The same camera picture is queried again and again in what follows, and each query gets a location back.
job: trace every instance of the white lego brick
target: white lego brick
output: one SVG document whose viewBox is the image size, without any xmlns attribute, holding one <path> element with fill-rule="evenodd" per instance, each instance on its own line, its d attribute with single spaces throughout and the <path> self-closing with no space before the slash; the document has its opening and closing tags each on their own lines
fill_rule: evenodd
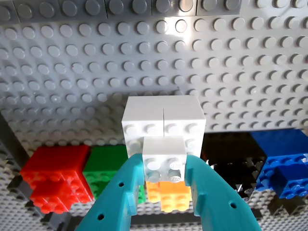
<svg viewBox="0 0 308 231">
<path fill-rule="evenodd" d="M 183 137 L 145 137 L 142 151 L 145 180 L 184 181 L 186 158 Z"/>
<path fill-rule="evenodd" d="M 142 152 L 143 138 L 164 135 L 163 109 L 148 97 L 129 97 L 122 118 L 128 157 Z"/>
<path fill-rule="evenodd" d="M 206 124 L 200 103 L 193 96 L 172 101 L 173 106 L 164 107 L 164 136 L 182 136 L 187 154 L 200 157 Z"/>
<path fill-rule="evenodd" d="M 146 136 L 183 136 L 188 154 L 200 157 L 205 122 L 195 96 L 129 97 L 122 119 L 128 156 L 141 152 Z"/>
</svg>

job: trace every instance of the green lego brick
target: green lego brick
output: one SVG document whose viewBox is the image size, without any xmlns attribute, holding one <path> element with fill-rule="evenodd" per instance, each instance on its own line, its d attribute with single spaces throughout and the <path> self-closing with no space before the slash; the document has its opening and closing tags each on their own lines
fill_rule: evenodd
<svg viewBox="0 0 308 231">
<path fill-rule="evenodd" d="M 95 199 L 98 198 L 127 159 L 127 151 L 124 145 L 92 148 L 83 175 Z"/>
<path fill-rule="evenodd" d="M 139 186 L 139 196 L 138 196 L 138 204 L 142 204 L 146 201 L 145 193 L 144 193 L 144 186 Z"/>
<path fill-rule="evenodd" d="M 124 145 L 93 147 L 84 172 L 118 171 L 127 159 Z"/>
</svg>

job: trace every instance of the blue lego brick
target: blue lego brick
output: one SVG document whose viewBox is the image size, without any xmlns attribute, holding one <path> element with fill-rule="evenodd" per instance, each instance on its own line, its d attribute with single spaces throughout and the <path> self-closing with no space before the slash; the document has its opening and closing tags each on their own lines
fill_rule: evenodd
<svg viewBox="0 0 308 231">
<path fill-rule="evenodd" d="M 267 157 L 308 154 L 308 137 L 299 129 L 251 132 Z"/>
<path fill-rule="evenodd" d="M 301 130 L 256 131 L 251 135 L 267 156 L 257 179 L 258 191 L 273 189 L 270 178 L 276 167 L 303 164 L 307 159 L 308 137 Z"/>
<path fill-rule="evenodd" d="M 308 167 L 304 164 L 278 166 L 270 178 L 270 184 L 279 198 L 291 199 L 308 193 Z"/>
</svg>

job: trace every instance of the orange lego brick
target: orange lego brick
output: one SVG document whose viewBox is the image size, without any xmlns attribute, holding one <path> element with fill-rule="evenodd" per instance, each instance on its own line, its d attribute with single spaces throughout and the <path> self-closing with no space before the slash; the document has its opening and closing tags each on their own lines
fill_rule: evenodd
<svg viewBox="0 0 308 231">
<path fill-rule="evenodd" d="M 191 189 L 185 182 L 159 182 L 162 211 L 170 213 L 173 210 L 185 211 L 189 208 L 192 198 Z"/>
<path fill-rule="evenodd" d="M 148 192 L 148 199 L 152 203 L 160 201 L 159 183 L 151 183 L 146 181 L 146 190 Z"/>
</svg>

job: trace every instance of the red lego brick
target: red lego brick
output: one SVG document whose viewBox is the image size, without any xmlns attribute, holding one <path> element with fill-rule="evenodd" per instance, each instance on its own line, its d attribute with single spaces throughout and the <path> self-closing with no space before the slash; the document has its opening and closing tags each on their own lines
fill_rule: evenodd
<svg viewBox="0 0 308 231">
<path fill-rule="evenodd" d="M 64 180 L 58 182 L 40 182 L 33 191 L 30 199 L 42 213 L 55 212 L 58 214 L 68 212 L 72 204 L 78 199 Z"/>
<path fill-rule="evenodd" d="M 34 190 L 41 182 L 47 180 L 65 181 L 77 197 L 77 201 L 87 203 L 93 200 L 93 195 L 82 171 L 89 154 L 90 147 L 86 145 L 40 147 L 34 152 L 20 174 Z"/>
</svg>

